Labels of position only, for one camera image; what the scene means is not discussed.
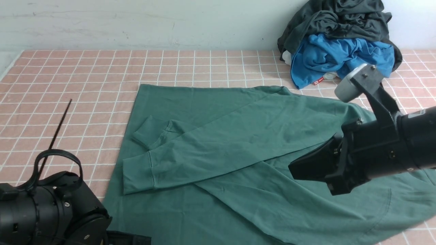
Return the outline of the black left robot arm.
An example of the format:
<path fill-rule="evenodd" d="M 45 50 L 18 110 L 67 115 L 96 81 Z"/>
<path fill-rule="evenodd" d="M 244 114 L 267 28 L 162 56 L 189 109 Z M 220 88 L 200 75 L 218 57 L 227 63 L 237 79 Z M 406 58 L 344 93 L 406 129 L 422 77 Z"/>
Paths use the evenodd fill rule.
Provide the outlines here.
<path fill-rule="evenodd" d="M 151 237 L 109 231 L 112 217 L 86 183 L 62 171 L 34 194 L 1 184 L 2 245 L 150 245 Z"/>

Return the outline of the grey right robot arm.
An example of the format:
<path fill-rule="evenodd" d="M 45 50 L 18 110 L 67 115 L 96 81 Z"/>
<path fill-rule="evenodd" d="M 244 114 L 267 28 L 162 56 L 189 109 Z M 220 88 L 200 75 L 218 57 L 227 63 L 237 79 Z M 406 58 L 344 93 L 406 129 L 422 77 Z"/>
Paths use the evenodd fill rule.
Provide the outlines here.
<path fill-rule="evenodd" d="M 375 178 L 435 168 L 435 107 L 390 119 L 376 113 L 341 129 L 289 164 L 294 179 L 324 182 L 340 195 Z"/>

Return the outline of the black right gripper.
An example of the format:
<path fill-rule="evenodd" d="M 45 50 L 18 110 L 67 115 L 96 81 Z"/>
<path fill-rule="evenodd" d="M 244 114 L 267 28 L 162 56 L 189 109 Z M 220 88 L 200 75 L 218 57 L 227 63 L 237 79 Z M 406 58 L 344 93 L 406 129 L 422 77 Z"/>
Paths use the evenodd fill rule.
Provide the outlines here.
<path fill-rule="evenodd" d="M 375 178 L 409 171 L 409 152 L 402 133 L 402 118 L 387 127 L 375 120 L 345 124 L 310 153 L 288 168 L 296 180 L 326 183 L 332 195 L 348 194 Z"/>

